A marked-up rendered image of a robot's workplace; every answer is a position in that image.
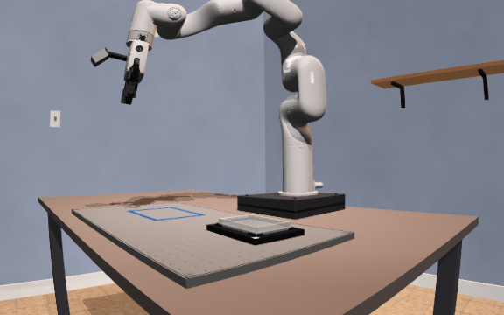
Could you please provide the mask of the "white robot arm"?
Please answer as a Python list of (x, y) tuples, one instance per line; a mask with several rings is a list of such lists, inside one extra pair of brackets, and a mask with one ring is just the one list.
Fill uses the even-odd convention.
[(211, 0), (186, 15), (186, 10), (178, 4), (143, 0), (136, 4), (127, 41), (140, 39), (153, 45), (156, 29), (162, 39), (181, 39), (218, 25), (255, 19), (264, 11), (270, 16), (263, 30), (281, 53), (283, 86), (290, 92), (298, 92), (285, 99), (279, 108), (283, 190), (277, 195), (318, 195), (312, 192), (312, 187), (315, 191), (322, 188), (323, 183), (312, 180), (312, 133), (308, 123), (319, 120), (326, 112), (326, 77), (319, 60), (305, 56), (305, 44), (293, 32), (303, 20), (301, 10), (294, 3), (289, 0)]

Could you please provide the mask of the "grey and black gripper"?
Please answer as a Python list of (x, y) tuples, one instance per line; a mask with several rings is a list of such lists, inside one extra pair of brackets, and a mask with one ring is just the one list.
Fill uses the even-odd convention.
[(132, 99), (136, 98), (137, 86), (144, 77), (148, 51), (151, 50), (152, 45), (140, 39), (130, 39), (126, 42), (126, 46), (129, 48), (129, 53), (124, 73), (125, 86), (122, 91), (121, 103), (130, 105)]

